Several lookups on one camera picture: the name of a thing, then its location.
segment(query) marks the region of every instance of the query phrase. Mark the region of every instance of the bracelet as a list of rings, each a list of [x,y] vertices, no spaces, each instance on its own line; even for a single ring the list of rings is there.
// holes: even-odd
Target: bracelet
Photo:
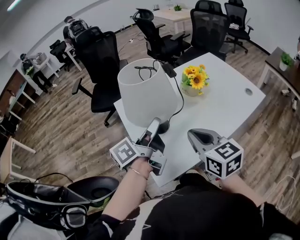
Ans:
[[[143,178],[145,178],[148,181],[148,178],[146,178],[144,175],[142,175],[140,172],[138,172],[136,169],[133,169],[132,167],[129,167],[129,169],[131,169],[132,171],[134,171],[135,173],[139,174],[140,176],[142,176]]]

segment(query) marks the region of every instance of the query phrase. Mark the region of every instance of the ceiling light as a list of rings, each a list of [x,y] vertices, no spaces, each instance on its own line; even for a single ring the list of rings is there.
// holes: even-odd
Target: ceiling light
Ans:
[[[21,0],[14,0],[14,2],[8,7],[7,11],[13,10],[13,8],[20,2]]]

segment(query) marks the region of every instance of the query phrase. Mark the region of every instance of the flower pot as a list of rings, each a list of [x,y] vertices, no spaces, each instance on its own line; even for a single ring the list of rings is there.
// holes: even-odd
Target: flower pot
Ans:
[[[283,61],[280,61],[279,68],[280,68],[282,71],[286,71],[288,67],[289,67],[289,66],[286,65],[286,64],[284,64]]]
[[[184,94],[190,97],[196,97],[199,94],[199,89],[192,88],[191,86],[188,86],[184,83],[181,83],[180,88]]]

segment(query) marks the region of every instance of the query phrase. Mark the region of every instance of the lamp base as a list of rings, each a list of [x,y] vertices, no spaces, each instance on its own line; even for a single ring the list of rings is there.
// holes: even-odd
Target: lamp base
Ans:
[[[169,127],[170,127],[170,122],[167,120],[159,125],[157,133],[164,134],[165,132],[168,131]]]

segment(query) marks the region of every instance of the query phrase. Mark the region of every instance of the white lampshade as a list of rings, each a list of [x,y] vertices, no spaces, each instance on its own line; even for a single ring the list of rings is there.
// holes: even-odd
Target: white lampshade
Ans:
[[[154,59],[140,59],[129,63],[118,75],[118,83],[126,117],[133,124],[148,127],[155,117],[161,123],[169,120],[177,108],[177,97],[158,61],[154,62],[157,70],[135,69],[152,67]]]

